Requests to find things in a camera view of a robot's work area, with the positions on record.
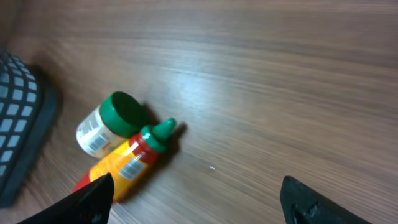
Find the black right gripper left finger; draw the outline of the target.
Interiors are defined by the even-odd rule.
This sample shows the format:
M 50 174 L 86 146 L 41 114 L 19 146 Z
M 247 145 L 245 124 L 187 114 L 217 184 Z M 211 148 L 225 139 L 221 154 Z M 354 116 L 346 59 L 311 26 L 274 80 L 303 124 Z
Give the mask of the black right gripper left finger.
M 114 181 L 106 174 L 19 224 L 107 224 Z

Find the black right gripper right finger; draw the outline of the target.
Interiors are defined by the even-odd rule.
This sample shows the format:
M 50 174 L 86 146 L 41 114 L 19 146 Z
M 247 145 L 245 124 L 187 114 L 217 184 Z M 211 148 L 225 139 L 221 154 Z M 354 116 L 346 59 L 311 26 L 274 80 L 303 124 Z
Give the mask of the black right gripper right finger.
M 285 176 L 280 202 L 287 224 L 369 224 L 292 176 Z

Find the red sauce bottle green cap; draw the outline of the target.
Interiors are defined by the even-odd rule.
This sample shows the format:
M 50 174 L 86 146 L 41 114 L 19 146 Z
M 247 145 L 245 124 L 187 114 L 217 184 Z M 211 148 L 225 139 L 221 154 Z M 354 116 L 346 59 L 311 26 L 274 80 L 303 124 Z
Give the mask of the red sauce bottle green cap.
M 75 192 L 110 173 L 114 182 L 113 202 L 120 202 L 167 149 L 176 126 L 174 119 L 144 126 L 95 164 L 76 184 Z

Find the small jar green lid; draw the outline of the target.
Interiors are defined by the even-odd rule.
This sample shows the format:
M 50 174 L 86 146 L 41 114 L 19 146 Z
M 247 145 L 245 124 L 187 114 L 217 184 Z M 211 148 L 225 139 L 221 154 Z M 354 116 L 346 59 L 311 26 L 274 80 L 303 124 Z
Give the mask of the small jar green lid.
M 78 125 L 76 140 L 87 154 L 104 158 L 148 124 L 144 107 L 128 93 L 115 91 Z

